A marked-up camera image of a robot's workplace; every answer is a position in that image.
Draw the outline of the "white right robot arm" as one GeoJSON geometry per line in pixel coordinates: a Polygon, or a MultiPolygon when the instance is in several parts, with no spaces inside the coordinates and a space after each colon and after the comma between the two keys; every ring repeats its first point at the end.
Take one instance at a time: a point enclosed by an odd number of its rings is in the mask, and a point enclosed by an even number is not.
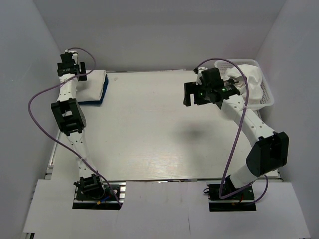
{"type": "Polygon", "coordinates": [[[224,84],[218,68],[202,70],[195,82],[185,83],[183,103],[187,107],[216,104],[238,125],[251,144],[245,164],[223,180],[222,197],[238,198],[244,187],[287,164],[288,135],[275,132],[246,107],[238,89],[224,84]]]}

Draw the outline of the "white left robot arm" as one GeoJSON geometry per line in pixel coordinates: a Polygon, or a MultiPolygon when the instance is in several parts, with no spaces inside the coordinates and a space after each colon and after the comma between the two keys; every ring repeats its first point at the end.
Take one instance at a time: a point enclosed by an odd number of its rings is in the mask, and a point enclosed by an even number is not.
{"type": "Polygon", "coordinates": [[[86,165],[93,164],[85,139],[86,119],[76,100],[78,83],[87,79],[79,76],[86,72],[85,63],[78,61],[78,52],[75,50],[67,49],[60,57],[57,73],[61,86],[57,101],[51,104],[51,110],[60,131],[66,135],[71,149],[77,153],[79,178],[84,180],[93,174],[86,165]]]}

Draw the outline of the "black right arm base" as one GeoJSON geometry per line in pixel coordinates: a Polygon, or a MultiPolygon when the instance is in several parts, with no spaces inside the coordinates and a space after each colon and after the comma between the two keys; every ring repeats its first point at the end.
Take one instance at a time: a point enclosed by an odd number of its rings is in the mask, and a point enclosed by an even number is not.
{"type": "Polygon", "coordinates": [[[208,184],[203,193],[208,196],[210,212],[253,212],[256,204],[252,186],[226,199],[219,198],[219,184],[208,184]]]}

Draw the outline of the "white green-sleeved Charlie Brown shirt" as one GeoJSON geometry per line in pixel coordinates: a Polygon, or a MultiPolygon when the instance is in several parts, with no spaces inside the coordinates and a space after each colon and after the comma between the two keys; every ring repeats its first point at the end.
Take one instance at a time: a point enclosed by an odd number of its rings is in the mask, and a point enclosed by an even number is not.
{"type": "Polygon", "coordinates": [[[106,70],[94,70],[87,75],[87,81],[78,82],[76,100],[78,102],[99,100],[106,75],[106,70]]]}

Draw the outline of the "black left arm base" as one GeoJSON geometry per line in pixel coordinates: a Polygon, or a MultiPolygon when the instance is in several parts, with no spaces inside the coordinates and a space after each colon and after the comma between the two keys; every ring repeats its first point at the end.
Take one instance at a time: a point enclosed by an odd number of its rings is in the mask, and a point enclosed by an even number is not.
{"type": "Polygon", "coordinates": [[[126,184],[108,185],[99,176],[81,177],[74,182],[74,210],[120,210],[125,199],[126,184]]]}

